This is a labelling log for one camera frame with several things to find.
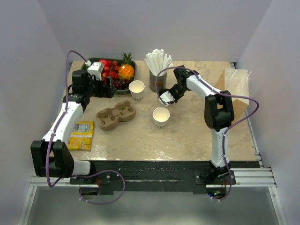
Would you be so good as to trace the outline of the white paper cup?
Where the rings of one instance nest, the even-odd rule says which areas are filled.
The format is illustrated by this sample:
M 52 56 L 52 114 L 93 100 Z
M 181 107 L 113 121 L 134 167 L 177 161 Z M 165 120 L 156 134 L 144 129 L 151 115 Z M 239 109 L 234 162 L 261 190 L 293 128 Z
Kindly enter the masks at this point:
M 159 128 L 162 128 L 167 124 L 170 118 L 170 112 L 167 108 L 158 107 L 153 111 L 152 117 L 155 125 Z
M 139 101 L 143 98 L 145 85 L 140 80 L 134 80 L 129 84 L 129 90 L 134 100 Z

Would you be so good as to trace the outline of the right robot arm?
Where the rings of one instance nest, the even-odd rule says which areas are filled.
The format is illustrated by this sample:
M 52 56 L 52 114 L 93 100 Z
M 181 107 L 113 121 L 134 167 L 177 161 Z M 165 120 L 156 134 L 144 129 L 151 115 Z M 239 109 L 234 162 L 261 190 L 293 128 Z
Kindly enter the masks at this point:
M 155 89 L 161 104 L 175 104 L 185 92 L 192 91 L 204 100 L 204 121 L 211 131 L 212 153 L 210 169 L 206 179 L 214 184 L 220 184 L 224 179 L 233 183 L 233 173 L 228 157 L 229 128 L 234 120 L 232 96 L 228 91 L 220 91 L 206 82 L 198 72 L 181 67 L 172 67 L 177 83 L 170 89 L 158 90 L 158 79 L 155 79 Z

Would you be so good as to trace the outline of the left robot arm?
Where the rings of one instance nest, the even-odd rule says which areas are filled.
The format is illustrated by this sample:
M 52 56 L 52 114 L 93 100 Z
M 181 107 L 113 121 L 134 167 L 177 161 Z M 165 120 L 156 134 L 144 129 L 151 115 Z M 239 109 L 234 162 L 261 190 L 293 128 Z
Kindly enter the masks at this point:
M 73 72 L 72 84 L 67 86 L 58 117 L 42 140 L 33 141 L 30 146 L 37 176 L 69 178 L 80 175 L 87 184 L 96 181 L 97 172 L 91 169 L 91 163 L 74 160 L 68 149 L 68 141 L 90 98 L 112 98 L 115 93 L 110 77 L 102 80 L 100 74 L 87 70 Z

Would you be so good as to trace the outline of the grey straw holder cup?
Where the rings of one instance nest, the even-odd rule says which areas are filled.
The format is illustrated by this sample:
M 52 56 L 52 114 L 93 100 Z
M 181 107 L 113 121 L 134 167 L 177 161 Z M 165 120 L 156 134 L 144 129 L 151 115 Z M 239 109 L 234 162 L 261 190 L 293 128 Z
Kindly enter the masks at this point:
M 161 89 L 165 89 L 166 87 L 166 79 L 167 79 L 167 71 L 164 71 L 157 79 L 157 84 L 155 84 L 156 76 L 152 74 L 149 70 L 149 89 L 153 92 L 156 92 L 156 89 L 160 91 Z

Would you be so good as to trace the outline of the dark grapes bunch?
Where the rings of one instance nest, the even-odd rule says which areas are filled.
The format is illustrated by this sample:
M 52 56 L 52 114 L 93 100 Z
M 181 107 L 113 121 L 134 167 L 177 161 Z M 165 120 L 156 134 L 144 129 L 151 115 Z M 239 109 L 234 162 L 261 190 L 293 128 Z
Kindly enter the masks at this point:
M 116 90 L 127 90 L 130 84 L 130 81 L 128 80 L 114 80 L 112 82 L 114 88 Z

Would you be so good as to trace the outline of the dark green fruit tray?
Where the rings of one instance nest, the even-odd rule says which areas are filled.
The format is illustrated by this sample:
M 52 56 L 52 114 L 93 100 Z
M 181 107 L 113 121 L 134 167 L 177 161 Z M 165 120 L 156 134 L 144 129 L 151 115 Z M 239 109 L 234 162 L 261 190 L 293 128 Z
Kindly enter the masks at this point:
M 117 61 L 118 65 L 120 66 L 122 64 L 122 59 L 121 58 L 107 58 L 107 57 L 91 57 L 91 58 L 88 58 L 88 60 L 90 60 L 92 63 L 95 62 L 95 61 L 99 61 L 99 60 L 107 60 L 107 61 Z M 136 72 L 137 72 L 137 65 L 135 63 L 135 61 L 133 61 L 133 65 L 132 65 L 135 69 L 135 75 L 134 75 L 134 78 L 133 80 L 136 79 Z M 130 90 L 127 89 L 127 90 L 117 90 L 116 91 L 116 95 L 126 95 L 130 93 Z

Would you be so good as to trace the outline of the toy pineapple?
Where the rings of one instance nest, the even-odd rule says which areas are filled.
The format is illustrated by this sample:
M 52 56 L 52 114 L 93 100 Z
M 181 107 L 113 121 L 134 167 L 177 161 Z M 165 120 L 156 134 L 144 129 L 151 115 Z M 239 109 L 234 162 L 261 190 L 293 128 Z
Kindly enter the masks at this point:
M 118 75 L 121 80 L 131 81 L 135 75 L 135 69 L 132 66 L 132 53 L 123 53 L 121 55 L 122 64 L 119 66 Z

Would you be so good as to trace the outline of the brown cardboard cup carrier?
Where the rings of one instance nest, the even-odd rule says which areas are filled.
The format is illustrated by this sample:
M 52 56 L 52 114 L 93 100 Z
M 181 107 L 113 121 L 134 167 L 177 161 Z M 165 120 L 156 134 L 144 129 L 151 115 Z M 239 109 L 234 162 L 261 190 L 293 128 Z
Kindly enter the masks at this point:
M 96 114 L 96 121 L 103 131 L 110 131 L 120 122 L 133 119 L 136 115 L 134 104 L 128 100 L 118 102 L 113 108 L 103 109 Z

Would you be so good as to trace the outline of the white paper straws bundle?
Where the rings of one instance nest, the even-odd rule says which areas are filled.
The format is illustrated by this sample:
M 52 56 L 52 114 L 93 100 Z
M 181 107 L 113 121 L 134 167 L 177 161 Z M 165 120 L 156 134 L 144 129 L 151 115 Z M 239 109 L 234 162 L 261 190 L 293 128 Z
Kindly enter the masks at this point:
M 163 69 L 173 66 L 172 56 L 165 54 L 163 49 L 154 49 L 147 53 L 144 62 L 154 76 L 157 76 Z

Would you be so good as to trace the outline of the yellow snack bag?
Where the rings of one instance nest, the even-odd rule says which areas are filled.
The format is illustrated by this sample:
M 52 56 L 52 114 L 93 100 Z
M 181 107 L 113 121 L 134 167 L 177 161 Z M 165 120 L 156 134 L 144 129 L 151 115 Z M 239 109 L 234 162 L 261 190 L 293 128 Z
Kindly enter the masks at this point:
M 91 151 L 94 134 L 93 121 L 79 121 L 73 127 L 67 142 L 67 148 L 71 150 Z

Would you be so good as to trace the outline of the brown paper bag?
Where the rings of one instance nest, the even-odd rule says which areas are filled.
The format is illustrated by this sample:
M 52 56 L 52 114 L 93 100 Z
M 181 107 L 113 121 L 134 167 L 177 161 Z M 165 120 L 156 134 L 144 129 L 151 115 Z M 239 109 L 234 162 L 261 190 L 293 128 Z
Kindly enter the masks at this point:
M 246 69 L 225 68 L 219 77 L 215 87 L 219 90 L 227 90 L 231 95 L 249 97 L 248 71 Z M 243 114 L 249 105 L 248 99 L 232 98 L 235 114 Z

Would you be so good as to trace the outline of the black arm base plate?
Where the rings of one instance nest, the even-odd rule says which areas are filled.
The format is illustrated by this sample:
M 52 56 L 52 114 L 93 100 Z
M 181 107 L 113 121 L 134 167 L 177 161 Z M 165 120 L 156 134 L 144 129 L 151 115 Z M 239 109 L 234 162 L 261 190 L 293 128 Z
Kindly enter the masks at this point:
M 96 185 L 101 195 L 114 191 L 192 192 L 207 194 L 207 185 L 220 186 L 209 161 L 92 161 L 89 178 L 71 178 L 72 185 Z

